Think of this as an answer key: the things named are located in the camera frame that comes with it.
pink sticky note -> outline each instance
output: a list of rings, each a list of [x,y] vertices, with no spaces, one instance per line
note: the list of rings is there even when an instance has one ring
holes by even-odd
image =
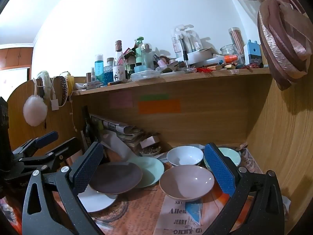
[[[124,109],[133,107],[131,90],[110,93],[110,109]]]

sticky note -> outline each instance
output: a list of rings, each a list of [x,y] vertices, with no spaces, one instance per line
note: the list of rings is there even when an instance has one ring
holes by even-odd
[[[123,90],[110,93],[110,109],[125,109],[133,107],[131,90]]]
[[[181,113],[179,99],[150,100],[138,102],[139,114]]]
[[[149,101],[149,100],[168,100],[170,99],[169,94],[155,94],[155,95],[143,95],[140,96],[140,101]]]

silver screw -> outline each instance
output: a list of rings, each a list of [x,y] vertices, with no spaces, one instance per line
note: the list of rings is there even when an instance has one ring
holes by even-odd
[[[68,172],[68,170],[69,170],[69,167],[64,166],[64,167],[62,167],[61,172]]]
[[[269,170],[269,175],[270,175],[271,177],[275,177],[275,172],[273,172],[272,170]]]
[[[33,176],[37,176],[38,174],[39,174],[39,170],[35,170],[35,171],[32,173]]]
[[[247,172],[247,169],[246,169],[245,167],[241,166],[241,167],[239,167],[239,171],[240,171],[241,173],[246,173],[246,172]]]

white pom-pom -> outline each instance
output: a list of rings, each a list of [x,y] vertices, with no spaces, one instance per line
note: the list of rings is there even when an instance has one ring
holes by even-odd
[[[30,126],[40,125],[47,116],[48,107],[40,96],[30,96],[24,104],[23,114]]]

wooden cabinet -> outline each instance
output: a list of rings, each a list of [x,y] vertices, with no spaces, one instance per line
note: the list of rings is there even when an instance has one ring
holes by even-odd
[[[0,70],[5,67],[5,61],[7,57],[8,48],[0,49]]]
[[[18,65],[25,66],[32,64],[32,48],[21,48]]]
[[[33,48],[0,49],[0,70],[31,67]]]
[[[5,67],[18,66],[18,59],[21,48],[9,48],[5,61]]]

